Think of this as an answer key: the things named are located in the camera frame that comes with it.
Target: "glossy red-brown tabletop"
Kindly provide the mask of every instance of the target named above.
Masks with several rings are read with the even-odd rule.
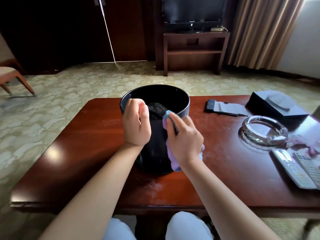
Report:
[[[208,99],[245,105],[249,96],[190,99],[189,115],[204,137],[203,161],[258,216],[320,217],[320,191],[299,189],[268,151],[241,139],[239,129],[246,117],[204,112]],[[90,100],[13,188],[11,206],[28,212],[59,212],[123,143],[119,102],[120,98]],[[296,133],[316,138],[320,124],[307,117]],[[182,171],[158,176],[133,166],[115,211],[179,210],[205,214]]]

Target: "crystal ashtray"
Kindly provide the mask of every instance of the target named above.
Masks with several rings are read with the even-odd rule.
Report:
[[[253,142],[264,146],[286,145],[288,129],[265,116],[250,116],[242,123],[242,132]]]

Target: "hand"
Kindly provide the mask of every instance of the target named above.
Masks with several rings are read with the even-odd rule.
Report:
[[[142,99],[130,98],[128,100],[122,120],[125,142],[139,147],[148,143],[151,137],[149,109]]]
[[[174,133],[174,124],[167,118],[168,141],[171,152],[180,166],[199,159],[199,153],[203,144],[203,136],[196,129],[189,116],[182,119],[175,113],[169,113],[178,128],[178,135]]]

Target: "flat screen tv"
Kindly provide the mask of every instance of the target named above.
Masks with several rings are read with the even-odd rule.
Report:
[[[227,0],[162,0],[165,31],[205,32],[222,25]]]

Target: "cleaning rag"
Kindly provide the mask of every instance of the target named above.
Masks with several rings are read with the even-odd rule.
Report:
[[[165,115],[163,116],[163,119],[162,119],[162,125],[163,125],[163,128],[165,130],[167,130],[167,118],[170,118],[170,120],[172,120],[172,118],[169,116],[169,113],[172,113],[172,111],[170,110],[167,110],[165,112]],[[178,131],[178,128],[176,127],[174,121],[172,120],[173,122],[173,125],[174,125],[174,128],[176,129],[176,131]],[[171,168],[173,171],[175,172],[180,172],[181,171],[181,167],[179,166],[179,163],[177,161],[177,159],[174,157],[174,155],[172,154],[171,150],[170,150],[170,147],[169,147],[169,142],[168,140],[165,142],[166,146],[167,146],[167,151],[168,151],[168,157],[171,161]],[[205,146],[202,145],[202,148],[201,148],[201,152],[199,154],[199,159],[202,161],[202,151],[205,149]]]

